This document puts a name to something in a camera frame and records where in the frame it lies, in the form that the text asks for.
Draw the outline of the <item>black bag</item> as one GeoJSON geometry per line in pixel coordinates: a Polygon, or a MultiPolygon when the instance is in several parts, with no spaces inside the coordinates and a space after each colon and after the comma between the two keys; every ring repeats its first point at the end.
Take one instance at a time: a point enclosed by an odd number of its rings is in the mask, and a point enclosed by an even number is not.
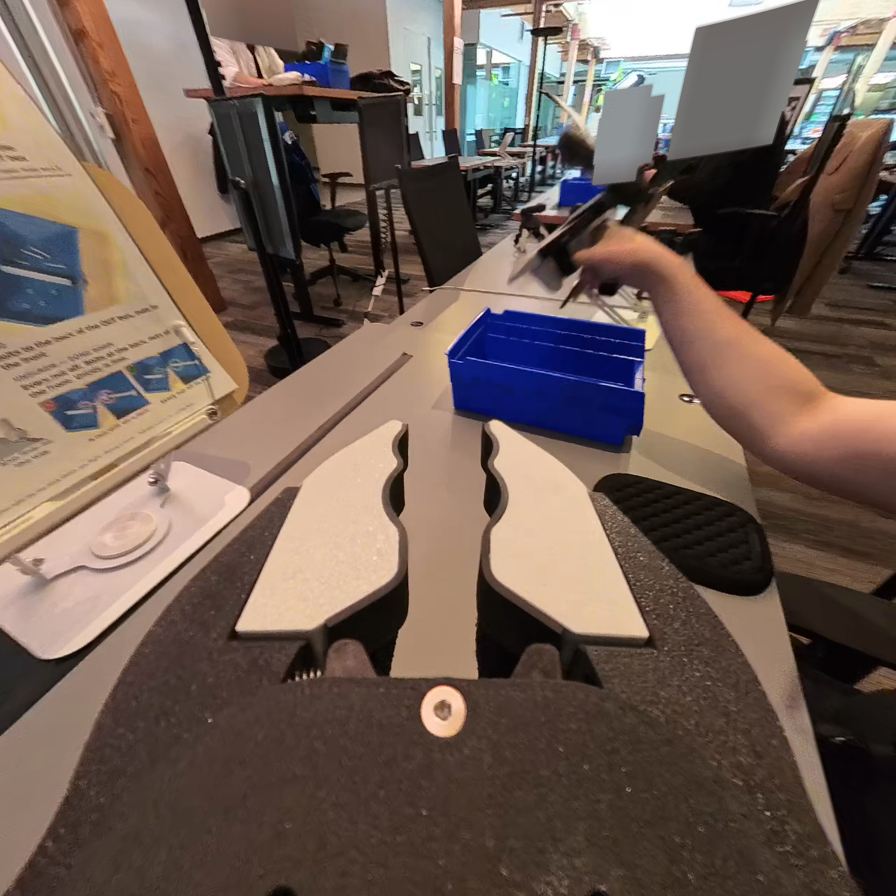
{"type": "Polygon", "coordinates": [[[350,89],[372,94],[401,94],[409,98],[412,85],[392,70],[369,70],[351,75],[350,89]]]}

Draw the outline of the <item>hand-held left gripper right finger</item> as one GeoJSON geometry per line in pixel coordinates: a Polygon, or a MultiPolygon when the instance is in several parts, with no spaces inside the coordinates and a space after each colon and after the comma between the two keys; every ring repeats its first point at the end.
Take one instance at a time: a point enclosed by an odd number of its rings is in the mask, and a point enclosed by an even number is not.
{"type": "Polygon", "coordinates": [[[534,645],[564,671],[590,647],[639,649],[651,634],[591,492],[509,425],[484,424],[487,524],[478,571],[478,673],[509,677],[534,645]]]}

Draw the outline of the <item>row of office desks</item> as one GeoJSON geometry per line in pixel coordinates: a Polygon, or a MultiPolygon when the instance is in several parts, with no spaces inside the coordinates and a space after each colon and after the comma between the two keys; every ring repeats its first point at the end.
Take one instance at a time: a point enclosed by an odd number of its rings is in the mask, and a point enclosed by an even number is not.
{"type": "Polygon", "coordinates": [[[478,155],[454,158],[474,215],[486,214],[486,199],[491,201],[490,214],[512,213],[523,199],[553,181],[560,168],[557,136],[537,144],[486,149],[478,155]]]}

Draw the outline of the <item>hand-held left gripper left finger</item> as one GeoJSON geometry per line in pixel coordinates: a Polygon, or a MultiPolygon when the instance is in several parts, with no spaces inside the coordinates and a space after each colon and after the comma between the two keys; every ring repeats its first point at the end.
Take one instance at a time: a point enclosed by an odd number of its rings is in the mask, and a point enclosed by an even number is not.
{"type": "Polygon", "coordinates": [[[389,420],[333,454],[297,490],[236,621],[245,639],[304,642],[316,663],[354,640],[389,676],[409,610],[400,520],[409,428],[389,420]]]}

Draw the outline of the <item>black floor lamp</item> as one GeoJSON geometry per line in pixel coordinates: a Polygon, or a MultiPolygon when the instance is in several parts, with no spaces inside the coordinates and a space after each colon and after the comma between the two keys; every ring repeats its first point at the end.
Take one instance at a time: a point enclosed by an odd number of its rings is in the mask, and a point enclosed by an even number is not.
{"type": "Polygon", "coordinates": [[[547,53],[547,45],[550,39],[554,39],[557,37],[563,37],[566,35],[566,27],[558,26],[558,25],[542,25],[538,28],[533,28],[532,30],[533,37],[537,38],[540,42],[541,48],[541,60],[539,66],[539,75],[538,79],[535,83],[536,90],[533,92],[533,96],[535,99],[534,112],[531,119],[532,125],[532,156],[531,156],[531,167],[530,167],[530,181],[528,188],[528,196],[527,199],[530,200],[532,195],[535,192],[536,185],[536,176],[538,170],[538,160],[539,160],[539,117],[541,111],[541,91],[544,86],[545,79],[545,67],[546,67],[546,53],[547,53]]]}

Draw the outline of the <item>blue storage crate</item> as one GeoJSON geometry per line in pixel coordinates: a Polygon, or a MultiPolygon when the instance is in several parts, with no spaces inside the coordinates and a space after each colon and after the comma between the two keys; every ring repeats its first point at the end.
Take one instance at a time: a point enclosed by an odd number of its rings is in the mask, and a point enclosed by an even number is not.
{"type": "Polygon", "coordinates": [[[329,62],[294,62],[285,63],[287,73],[301,73],[315,80],[322,88],[348,91],[350,87],[350,68],[339,61],[329,62]]]}

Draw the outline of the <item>person's right hand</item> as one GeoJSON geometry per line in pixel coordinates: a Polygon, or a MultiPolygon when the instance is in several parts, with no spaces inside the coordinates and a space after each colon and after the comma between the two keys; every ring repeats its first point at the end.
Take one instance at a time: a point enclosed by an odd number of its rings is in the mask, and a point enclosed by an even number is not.
{"type": "Polygon", "coordinates": [[[585,282],[618,283],[662,298],[675,288],[693,284],[690,263],[653,236],[622,225],[610,225],[593,246],[574,255],[585,282]]]}

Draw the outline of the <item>blue plastic bin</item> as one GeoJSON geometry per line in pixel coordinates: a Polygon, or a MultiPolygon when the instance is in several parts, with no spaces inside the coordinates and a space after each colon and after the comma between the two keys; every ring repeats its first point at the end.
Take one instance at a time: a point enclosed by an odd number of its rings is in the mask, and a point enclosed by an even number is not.
{"type": "Polygon", "coordinates": [[[446,357],[455,409],[613,446],[643,431],[643,330],[486,308],[446,357]]]}

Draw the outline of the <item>black monitor on floor stand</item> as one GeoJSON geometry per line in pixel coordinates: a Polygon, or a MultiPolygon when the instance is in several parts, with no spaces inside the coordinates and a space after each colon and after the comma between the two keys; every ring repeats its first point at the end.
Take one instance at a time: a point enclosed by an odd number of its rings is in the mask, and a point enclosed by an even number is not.
{"type": "Polygon", "coordinates": [[[261,95],[207,100],[230,195],[249,249],[255,253],[279,327],[265,352],[268,372],[283,379],[329,348],[302,337],[298,322],[317,322],[301,253],[302,240],[284,144],[270,103],[261,95]]]}

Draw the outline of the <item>black office chair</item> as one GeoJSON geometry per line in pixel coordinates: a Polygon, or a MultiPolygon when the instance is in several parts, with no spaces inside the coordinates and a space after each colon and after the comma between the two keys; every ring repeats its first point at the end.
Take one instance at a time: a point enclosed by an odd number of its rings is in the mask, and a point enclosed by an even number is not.
{"type": "Polygon", "coordinates": [[[324,208],[321,203],[318,183],[314,175],[310,175],[307,184],[302,186],[298,193],[300,196],[300,200],[298,200],[300,207],[299,235],[304,243],[311,247],[326,249],[328,253],[327,265],[312,273],[307,273],[306,281],[311,286],[321,280],[332,280],[335,290],[333,305],[336,308],[342,307],[340,276],[348,277],[354,282],[375,281],[372,275],[337,263],[333,252],[334,246],[341,252],[347,252],[346,238],[364,230],[368,224],[367,215],[363,211],[336,204],[338,185],[351,176],[350,171],[324,172],[322,174],[323,180],[329,185],[330,207],[328,208],[324,208]]]}

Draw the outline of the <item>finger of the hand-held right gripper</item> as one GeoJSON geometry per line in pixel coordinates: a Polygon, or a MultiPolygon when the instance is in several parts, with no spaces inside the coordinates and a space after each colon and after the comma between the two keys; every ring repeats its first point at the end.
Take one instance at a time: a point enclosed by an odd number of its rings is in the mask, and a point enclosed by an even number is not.
{"type": "Polygon", "coordinates": [[[599,243],[616,221],[617,204],[589,202],[574,209],[565,222],[515,263],[509,282],[535,277],[540,282],[562,282],[577,272],[576,257],[599,243]]]}

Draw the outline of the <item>printed instruction sheet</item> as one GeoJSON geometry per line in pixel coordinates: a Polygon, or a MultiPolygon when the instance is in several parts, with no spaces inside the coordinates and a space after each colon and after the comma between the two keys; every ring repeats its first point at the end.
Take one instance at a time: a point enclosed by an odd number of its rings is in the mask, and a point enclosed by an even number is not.
{"type": "MultiPolygon", "coordinates": [[[[2,418],[50,440],[86,395],[116,419],[151,403],[154,426],[207,408],[213,420],[236,384],[4,66],[1,124],[2,418]]],[[[9,503],[2,535],[43,500],[9,503]]]]}

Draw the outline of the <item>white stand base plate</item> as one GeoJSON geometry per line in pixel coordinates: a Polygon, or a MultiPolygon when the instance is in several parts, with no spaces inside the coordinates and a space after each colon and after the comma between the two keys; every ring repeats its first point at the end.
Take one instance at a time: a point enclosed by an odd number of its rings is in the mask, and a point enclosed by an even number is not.
{"type": "Polygon", "coordinates": [[[2,535],[1,627],[37,659],[93,643],[249,504],[245,487],[173,459],[216,409],[160,426],[152,409],[116,419],[83,395],[50,440],[2,418],[2,509],[43,503],[2,535]]]}

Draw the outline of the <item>black mesh-back chair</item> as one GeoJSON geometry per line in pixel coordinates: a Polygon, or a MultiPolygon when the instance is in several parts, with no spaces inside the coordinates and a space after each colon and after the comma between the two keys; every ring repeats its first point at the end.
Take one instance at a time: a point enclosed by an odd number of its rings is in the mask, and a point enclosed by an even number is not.
{"type": "Polygon", "coordinates": [[[398,168],[397,178],[427,285],[444,286],[482,256],[461,166],[450,157],[398,168]]]}

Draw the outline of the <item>blue jacket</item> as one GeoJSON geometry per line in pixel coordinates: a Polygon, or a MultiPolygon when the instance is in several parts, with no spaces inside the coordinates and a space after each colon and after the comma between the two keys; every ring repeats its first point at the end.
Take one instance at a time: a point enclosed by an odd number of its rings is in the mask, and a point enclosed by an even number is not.
{"type": "Polygon", "coordinates": [[[278,128],[283,144],[289,189],[295,204],[297,218],[300,221],[307,221],[322,212],[315,172],[297,135],[287,123],[279,121],[278,128]]]}

